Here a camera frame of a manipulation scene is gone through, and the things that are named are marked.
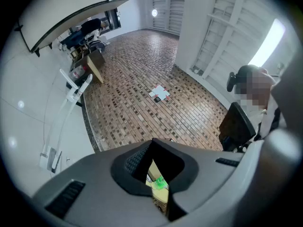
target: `black monitor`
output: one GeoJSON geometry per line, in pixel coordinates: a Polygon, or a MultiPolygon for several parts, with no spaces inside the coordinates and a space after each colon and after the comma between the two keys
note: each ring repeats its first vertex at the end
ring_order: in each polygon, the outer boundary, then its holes
{"type": "Polygon", "coordinates": [[[244,145],[256,135],[247,115],[236,102],[232,103],[220,127],[219,140],[223,150],[233,150],[244,145]]]}

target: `ear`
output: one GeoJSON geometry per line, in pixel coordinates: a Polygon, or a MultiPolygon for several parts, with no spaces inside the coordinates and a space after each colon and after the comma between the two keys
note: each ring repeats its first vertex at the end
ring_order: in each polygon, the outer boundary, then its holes
{"type": "Polygon", "coordinates": [[[264,74],[268,74],[268,71],[262,67],[260,67],[259,69],[260,72],[264,73],[264,74]]]}

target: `person wearing headset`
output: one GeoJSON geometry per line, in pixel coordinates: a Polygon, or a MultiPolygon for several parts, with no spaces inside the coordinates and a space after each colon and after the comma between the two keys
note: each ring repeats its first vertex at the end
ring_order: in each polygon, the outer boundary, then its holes
{"type": "Polygon", "coordinates": [[[254,140],[265,138],[278,127],[286,127],[278,105],[270,93],[275,84],[275,80],[266,69],[255,65],[242,66],[237,74],[230,73],[227,91],[231,92],[235,86],[236,95],[240,95],[241,98],[244,96],[253,106],[264,111],[254,140]]]}

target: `fluorescent tube light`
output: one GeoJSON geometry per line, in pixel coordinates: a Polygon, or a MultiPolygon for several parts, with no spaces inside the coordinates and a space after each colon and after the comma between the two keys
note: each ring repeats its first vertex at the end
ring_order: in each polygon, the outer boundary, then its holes
{"type": "Polygon", "coordinates": [[[284,25],[278,19],[275,19],[261,47],[258,49],[257,53],[251,59],[248,65],[251,64],[258,67],[263,66],[263,64],[267,61],[272,52],[278,46],[284,32],[284,25]]]}

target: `black shirt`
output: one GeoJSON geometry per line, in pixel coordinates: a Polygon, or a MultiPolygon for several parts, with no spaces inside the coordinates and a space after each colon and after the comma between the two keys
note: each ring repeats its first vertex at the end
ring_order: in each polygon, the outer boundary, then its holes
{"type": "Polygon", "coordinates": [[[81,25],[81,32],[83,35],[87,35],[91,32],[93,32],[96,29],[100,29],[101,28],[101,20],[98,18],[89,20],[87,22],[85,22],[84,24],[81,25]]]}

